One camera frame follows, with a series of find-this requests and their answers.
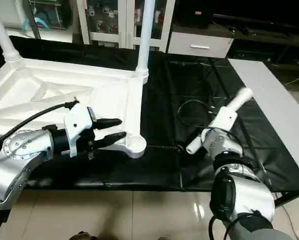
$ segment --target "white pole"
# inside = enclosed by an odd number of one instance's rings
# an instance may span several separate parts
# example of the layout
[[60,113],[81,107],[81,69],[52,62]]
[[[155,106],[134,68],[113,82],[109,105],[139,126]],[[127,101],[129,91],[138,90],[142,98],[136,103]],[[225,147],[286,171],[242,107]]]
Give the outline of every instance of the white pole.
[[145,0],[143,22],[141,26],[141,39],[138,53],[138,63],[136,67],[136,74],[144,77],[144,83],[147,82],[149,69],[149,51],[150,40],[152,35],[152,25],[154,17],[155,0]]
[[4,25],[0,21],[0,46],[3,50],[3,56],[7,63],[12,63],[20,60],[19,52],[14,48],[9,35],[5,31]]

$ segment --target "tile floor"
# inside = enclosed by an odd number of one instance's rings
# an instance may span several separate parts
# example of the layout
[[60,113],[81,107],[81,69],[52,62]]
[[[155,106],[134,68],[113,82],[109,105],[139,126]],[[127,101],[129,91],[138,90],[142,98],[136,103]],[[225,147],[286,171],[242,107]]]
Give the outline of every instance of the tile floor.
[[[299,102],[299,92],[291,94]],[[208,240],[209,201],[209,193],[197,192],[25,190],[1,227],[0,240],[68,240],[80,231],[118,240]],[[299,198],[285,208],[299,237]],[[296,239],[282,207],[273,225]],[[223,239],[224,232],[216,221],[215,239]]]

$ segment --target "white plastic part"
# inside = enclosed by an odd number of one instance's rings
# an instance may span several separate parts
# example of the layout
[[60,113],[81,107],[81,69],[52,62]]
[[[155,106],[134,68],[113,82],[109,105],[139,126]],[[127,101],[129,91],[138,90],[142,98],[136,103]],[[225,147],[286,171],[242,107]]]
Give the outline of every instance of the white plastic part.
[[203,143],[202,143],[201,136],[197,136],[194,138],[193,141],[191,141],[189,145],[187,145],[186,152],[188,154],[193,155],[202,147],[202,145]]
[[69,145],[69,156],[75,157],[78,154],[76,141],[85,129],[90,129],[93,125],[89,110],[80,103],[74,107],[64,117],[64,127]]
[[12,63],[21,59],[19,52],[14,48],[4,25],[0,21],[0,46],[3,50],[3,56],[7,63]]
[[[106,149],[123,151],[132,158],[142,156],[147,144],[140,135],[141,104],[143,84],[149,75],[154,6],[155,0],[145,1],[136,72],[21,58],[0,22],[0,45],[6,61],[0,68],[0,136],[29,116],[77,97],[93,109],[96,118],[122,120],[120,126],[96,130],[95,140],[125,131],[125,138]],[[37,130],[50,124],[64,128],[66,113],[64,109],[52,111],[23,129]]]
[[252,96],[253,91],[250,88],[243,87],[238,91],[236,97],[227,105],[227,107],[236,112],[244,103],[251,100]]
[[[220,128],[226,131],[230,131],[233,124],[236,121],[238,114],[236,111],[240,107],[249,101],[253,96],[253,91],[249,88],[242,88],[238,91],[236,97],[227,105],[222,106],[214,120],[209,124],[210,127]],[[209,131],[208,128],[201,132],[200,136],[197,136],[187,147],[186,151],[189,154],[195,154],[202,146],[205,140],[205,135]]]
[[148,61],[150,51],[150,40],[154,17],[155,0],[145,0],[143,22],[141,27],[141,40],[138,53],[136,74],[144,77],[144,84],[149,77]]

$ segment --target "black tablecloth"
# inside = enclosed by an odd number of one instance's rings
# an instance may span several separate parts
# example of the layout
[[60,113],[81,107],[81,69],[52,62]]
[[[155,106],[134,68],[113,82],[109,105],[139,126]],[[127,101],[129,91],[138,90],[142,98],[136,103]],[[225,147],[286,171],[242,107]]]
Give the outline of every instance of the black tablecloth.
[[[11,37],[24,58],[134,70],[138,52]],[[4,60],[0,53],[0,66]],[[184,148],[199,129],[177,117],[187,100],[214,106],[214,113],[244,86],[226,59],[151,52],[149,79],[143,86],[141,135],[147,141],[142,157],[100,151],[97,158],[57,158],[37,168],[28,181],[35,189],[106,189],[142,191],[210,191],[213,167],[204,151],[188,155]],[[193,125],[213,119],[206,107],[187,104],[179,113]],[[254,100],[239,111],[232,129],[241,140],[257,175],[273,192],[299,191],[299,168]]]

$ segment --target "glass cabinet door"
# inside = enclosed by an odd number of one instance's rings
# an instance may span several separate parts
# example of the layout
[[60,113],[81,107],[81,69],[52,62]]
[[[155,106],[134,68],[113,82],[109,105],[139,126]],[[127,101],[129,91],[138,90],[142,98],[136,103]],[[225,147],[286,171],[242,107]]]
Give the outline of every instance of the glass cabinet door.
[[84,1],[89,42],[99,46],[125,48],[126,0]]
[[[127,0],[127,46],[135,49],[141,43],[145,0]],[[165,52],[175,0],[156,0],[151,31],[151,50]]]

